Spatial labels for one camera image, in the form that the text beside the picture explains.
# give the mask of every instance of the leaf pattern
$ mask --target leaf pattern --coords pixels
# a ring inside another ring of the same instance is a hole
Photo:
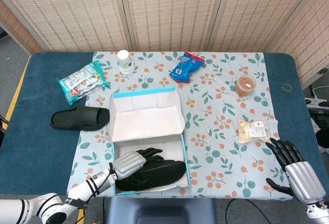
[[[111,94],[117,92],[167,86],[175,86],[179,92],[191,186],[163,192],[139,192],[132,196],[290,199],[273,191],[264,180],[268,177],[287,185],[285,174],[271,150],[261,142],[238,143],[238,119],[251,122],[254,118],[265,117],[271,133],[278,136],[263,54],[191,53],[204,59],[205,63],[192,73],[190,83],[176,83],[168,76],[182,59],[183,52],[131,52],[135,69],[128,76],[120,73],[114,52],[95,52],[93,55],[93,60],[99,60],[110,85],[88,95],[86,106],[108,108]],[[252,95],[237,96],[238,74],[251,74],[256,78],[257,88]],[[68,190],[86,177],[108,168],[108,163],[114,160],[115,148],[107,129],[80,132]],[[111,188],[101,196],[113,194]]]

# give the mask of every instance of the yellow tape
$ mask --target yellow tape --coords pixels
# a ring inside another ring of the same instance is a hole
[[[8,120],[8,121],[10,121],[11,115],[14,111],[14,108],[15,108],[15,105],[16,105],[16,102],[17,102],[17,98],[19,97],[21,87],[22,87],[22,83],[23,83],[23,79],[24,79],[24,75],[25,75],[25,71],[26,71],[27,65],[29,64],[30,58],[31,57],[29,57],[29,59],[27,60],[27,63],[25,65],[24,71],[22,73],[22,76],[21,76],[21,79],[20,79],[20,82],[19,82],[19,85],[16,88],[14,97],[11,99],[9,109],[8,109],[7,114],[6,114],[6,120]]]
[[[83,216],[83,210],[79,210],[78,220]],[[77,224],[83,224],[84,217]]]

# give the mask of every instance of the black slipper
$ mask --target black slipper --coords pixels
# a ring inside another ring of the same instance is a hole
[[[79,106],[54,113],[50,125],[64,130],[98,130],[108,121],[108,109]]]

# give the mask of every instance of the plastic cup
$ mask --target plastic cup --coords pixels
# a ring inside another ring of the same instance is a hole
[[[250,75],[243,75],[239,77],[239,80],[235,86],[235,92],[239,96],[247,96],[256,88],[257,83],[256,79]]]
[[[117,54],[119,68],[123,75],[130,75],[135,70],[135,64],[127,50],[120,50]]]

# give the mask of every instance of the woven panel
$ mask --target woven panel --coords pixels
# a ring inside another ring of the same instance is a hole
[[[116,0],[12,0],[50,50],[126,48]]]
[[[215,0],[128,0],[137,51],[204,49]]]
[[[329,0],[300,4],[269,51],[293,56],[301,81],[329,62]]]
[[[6,27],[7,31],[15,37],[30,54],[43,51],[31,33],[22,25],[2,0],[0,0],[0,11],[0,23]]]
[[[259,52],[298,0],[223,0],[208,51]]]

